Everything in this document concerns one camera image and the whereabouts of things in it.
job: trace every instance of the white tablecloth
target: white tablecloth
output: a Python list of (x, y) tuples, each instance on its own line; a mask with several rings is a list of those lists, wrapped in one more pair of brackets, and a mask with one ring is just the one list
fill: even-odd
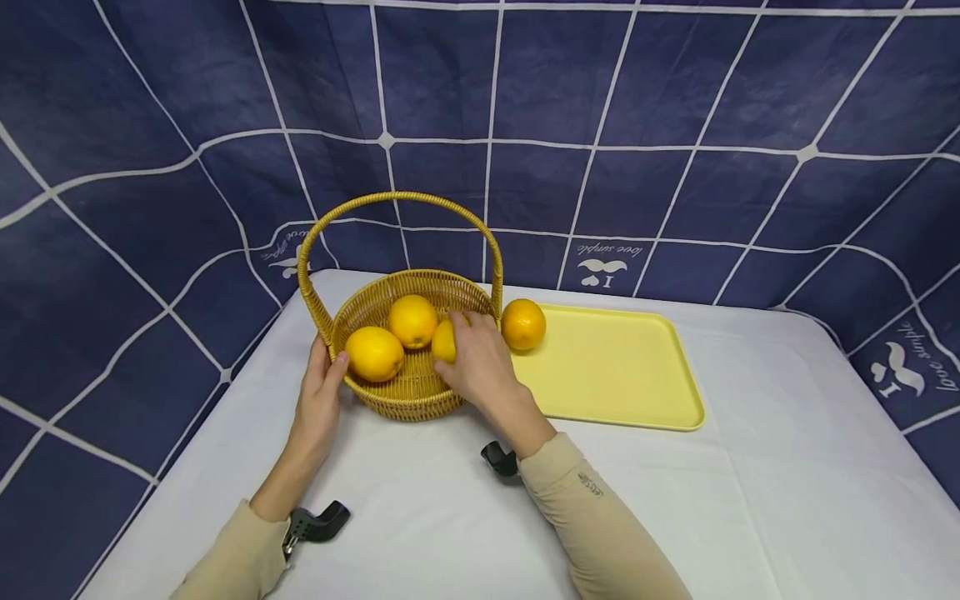
[[(377, 275), (313, 276), (331, 313)], [(708, 416), (693, 433), (555, 420), (695, 598), (960, 598), (960, 512), (814, 322), (791, 314), (507, 288), (505, 301), (660, 313)], [(166, 597), (283, 446), (315, 335), (293, 297), (84, 593)], [(427, 423), (351, 402), (304, 506), (339, 499), (276, 598), (575, 597), (525, 490), (498, 480), (470, 409)]]

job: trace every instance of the navy blue backdrop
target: navy blue backdrop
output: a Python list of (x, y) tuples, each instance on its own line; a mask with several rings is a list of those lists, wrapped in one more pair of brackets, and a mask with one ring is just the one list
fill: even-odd
[[(960, 0), (374, 4), (0, 9), (0, 595), (79, 591), (381, 190), (509, 284), (816, 319), (960, 499)], [(489, 280), (428, 206), (317, 248)]]

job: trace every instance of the hand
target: hand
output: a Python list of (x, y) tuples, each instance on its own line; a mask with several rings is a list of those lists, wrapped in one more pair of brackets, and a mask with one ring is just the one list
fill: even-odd
[(333, 446), (333, 435), (340, 419), (337, 390), (348, 365), (346, 352), (341, 352), (331, 365), (324, 341), (319, 336), (314, 340), (284, 452), (302, 457), (308, 464), (316, 465), (315, 468), (326, 460)]
[(341, 352), (330, 365), (324, 341), (319, 337), (314, 340), (287, 445), (250, 501), (260, 518), (270, 522), (285, 520), (300, 504), (317, 469), (329, 455), (340, 419), (337, 388), (348, 364), (347, 353)]
[(476, 406), (514, 448), (520, 459), (536, 454), (557, 435), (530, 390), (516, 379), (514, 362), (490, 315), (450, 313), (457, 359), (434, 369), (454, 392)]

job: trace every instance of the basket handle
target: basket handle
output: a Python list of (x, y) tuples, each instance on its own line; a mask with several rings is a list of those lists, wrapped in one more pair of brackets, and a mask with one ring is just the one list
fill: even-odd
[(303, 238), (300, 256), (297, 257), (297, 282), (300, 284), (300, 292), (303, 294), (304, 301), (306, 301), (306, 307), (310, 311), (314, 323), (317, 324), (320, 335), (324, 338), (324, 343), (327, 346), (333, 345), (333, 319), (330, 318), (330, 313), (327, 312), (324, 304), (320, 302), (320, 297), (317, 295), (317, 290), (313, 288), (313, 283), (310, 281), (310, 274), (307, 271), (308, 257), (310, 256), (310, 250), (313, 248), (313, 243), (317, 241), (317, 237), (320, 236), (321, 231), (323, 231), (326, 226), (330, 225), (334, 219), (340, 217), (345, 212), (359, 208), (360, 206), (366, 206), (367, 204), (393, 200), (411, 200), (446, 208), (470, 221), (471, 225), (483, 233), (484, 237), (487, 238), (487, 243), (490, 244), (491, 254), (493, 255), (491, 300), (493, 303), (493, 316), (499, 321), (500, 308), (503, 303), (503, 258), (500, 256), (500, 247), (496, 244), (496, 238), (493, 237), (493, 233), (484, 225), (484, 222), (459, 204), (439, 196), (433, 196), (432, 194), (423, 194), (421, 192), (377, 192), (376, 194), (367, 194), (366, 196), (354, 198), (335, 207), (310, 228)]

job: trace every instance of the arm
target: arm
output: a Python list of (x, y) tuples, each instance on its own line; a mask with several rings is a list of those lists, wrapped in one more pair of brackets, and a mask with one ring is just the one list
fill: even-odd
[(340, 417), (337, 388), (348, 362), (346, 353), (341, 353), (331, 366), (324, 343), (320, 338), (313, 343), (290, 436), (274, 468), (250, 503), (240, 503), (172, 598), (258, 599), (276, 586), (286, 569), (282, 545), (289, 515), (333, 444)]
[(676, 570), (630, 509), (566, 434), (558, 434), (516, 380), (510, 351), (492, 317), (451, 315), (456, 364), (441, 377), (476, 405), (507, 439), (520, 474), (570, 559), (584, 598), (690, 598)]

